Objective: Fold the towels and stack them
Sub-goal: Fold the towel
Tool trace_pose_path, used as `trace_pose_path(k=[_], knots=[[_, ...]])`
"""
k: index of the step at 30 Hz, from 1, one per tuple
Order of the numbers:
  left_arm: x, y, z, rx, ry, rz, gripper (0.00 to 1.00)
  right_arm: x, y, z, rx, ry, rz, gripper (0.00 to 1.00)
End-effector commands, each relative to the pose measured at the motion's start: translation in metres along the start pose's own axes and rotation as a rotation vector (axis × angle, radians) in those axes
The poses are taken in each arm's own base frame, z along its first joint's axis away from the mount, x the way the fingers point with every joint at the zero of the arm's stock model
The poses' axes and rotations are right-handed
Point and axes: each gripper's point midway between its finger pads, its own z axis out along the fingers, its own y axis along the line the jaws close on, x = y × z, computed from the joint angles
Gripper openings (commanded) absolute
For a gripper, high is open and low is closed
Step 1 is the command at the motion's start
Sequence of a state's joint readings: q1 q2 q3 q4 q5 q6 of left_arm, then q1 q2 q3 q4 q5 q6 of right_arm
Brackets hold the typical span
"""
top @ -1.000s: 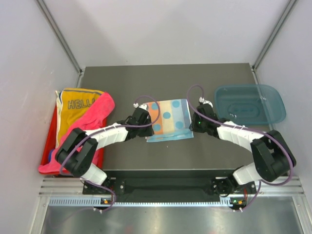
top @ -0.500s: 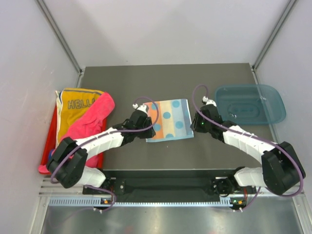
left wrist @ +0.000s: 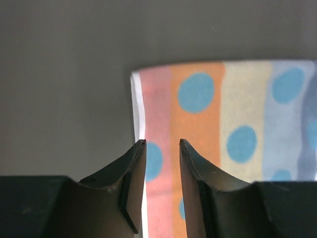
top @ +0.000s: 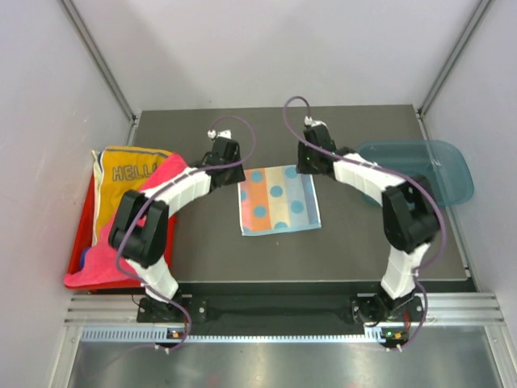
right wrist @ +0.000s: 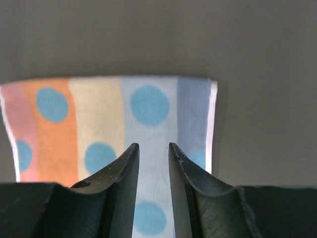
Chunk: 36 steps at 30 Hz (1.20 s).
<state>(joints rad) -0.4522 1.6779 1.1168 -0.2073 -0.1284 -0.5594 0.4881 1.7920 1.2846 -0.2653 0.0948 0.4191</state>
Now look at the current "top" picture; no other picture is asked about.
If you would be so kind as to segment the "blue polka dot towel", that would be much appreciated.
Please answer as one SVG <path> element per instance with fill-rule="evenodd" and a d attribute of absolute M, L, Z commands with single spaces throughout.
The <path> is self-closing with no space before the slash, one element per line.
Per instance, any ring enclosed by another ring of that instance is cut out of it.
<path fill-rule="evenodd" d="M 317 230 L 322 227 L 313 177 L 294 165 L 248 169 L 238 184 L 242 236 Z"/>

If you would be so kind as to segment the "pink towel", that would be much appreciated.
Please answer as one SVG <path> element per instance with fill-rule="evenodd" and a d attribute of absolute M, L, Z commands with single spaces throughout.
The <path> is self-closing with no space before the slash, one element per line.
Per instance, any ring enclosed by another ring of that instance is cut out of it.
<path fill-rule="evenodd" d="M 161 200 L 137 213 L 151 189 L 179 176 L 187 164 L 176 153 L 139 147 L 111 146 L 93 157 L 63 284 L 85 290 L 133 287 L 133 265 L 170 263 L 174 233 L 174 218 Z"/>

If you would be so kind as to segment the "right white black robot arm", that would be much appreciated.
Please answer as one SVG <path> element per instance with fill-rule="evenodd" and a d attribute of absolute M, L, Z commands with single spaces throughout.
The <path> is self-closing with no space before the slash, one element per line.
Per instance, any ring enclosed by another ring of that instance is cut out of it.
<path fill-rule="evenodd" d="M 382 207 L 390 248 L 376 307 L 383 318 L 398 318 L 414 295 L 414 277 L 440 229 L 428 180 L 421 175 L 410 179 L 396 171 L 389 173 L 350 148 L 339 149 L 320 120 L 305 117 L 303 134 L 305 139 L 298 142 L 298 172 L 328 176 Z"/>

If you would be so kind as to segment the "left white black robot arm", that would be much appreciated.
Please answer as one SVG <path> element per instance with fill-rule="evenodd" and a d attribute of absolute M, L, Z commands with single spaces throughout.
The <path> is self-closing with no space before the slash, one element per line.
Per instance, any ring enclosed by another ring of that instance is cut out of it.
<path fill-rule="evenodd" d="M 108 236 L 116 250 L 116 267 L 126 272 L 121 261 L 128 263 L 134 271 L 128 275 L 143 284 L 148 296 L 157 300 L 157 313 L 169 321 L 183 311 L 182 299 L 175 296 L 179 284 L 164 257 L 170 218 L 194 200 L 246 179 L 240 145 L 231 132 L 210 133 L 212 149 L 193 167 L 155 188 L 123 194 Z"/>

